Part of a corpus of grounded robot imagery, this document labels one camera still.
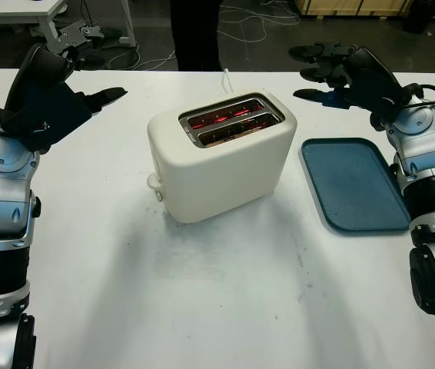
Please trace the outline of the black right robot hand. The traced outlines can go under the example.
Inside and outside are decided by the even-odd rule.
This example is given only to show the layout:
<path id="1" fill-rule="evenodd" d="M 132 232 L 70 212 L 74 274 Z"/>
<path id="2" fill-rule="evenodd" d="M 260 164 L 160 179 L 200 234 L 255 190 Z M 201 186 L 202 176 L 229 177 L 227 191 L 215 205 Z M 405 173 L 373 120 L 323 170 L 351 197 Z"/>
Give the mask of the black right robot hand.
<path id="1" fill-rule="evenodd" d="M 325 83 L 330 91 L 300 89 L 294 96 L 332 108 L 356 106 L 393 121 L 410 101 L 393 73 L 367 48 L 316 42 L 289 50 L 296 61 L 312 64 L 300 70 L 302 78 Z"/>

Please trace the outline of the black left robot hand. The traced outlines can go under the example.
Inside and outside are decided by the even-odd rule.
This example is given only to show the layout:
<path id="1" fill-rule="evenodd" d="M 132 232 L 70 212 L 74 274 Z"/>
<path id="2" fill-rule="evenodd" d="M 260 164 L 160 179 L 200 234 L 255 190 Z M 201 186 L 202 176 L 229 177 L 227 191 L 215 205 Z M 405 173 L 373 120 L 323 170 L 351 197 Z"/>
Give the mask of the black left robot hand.
<path id="1" fill-rule="evenodd" d="M 5 103 L 5 109 L 18 112 L 74 71 L 100 65 L 95 52 L 116 45 L 121 31 L 90 26 L 79 20 L 62 28 L 45 44 L 35 44 L 23 60 Z"/>

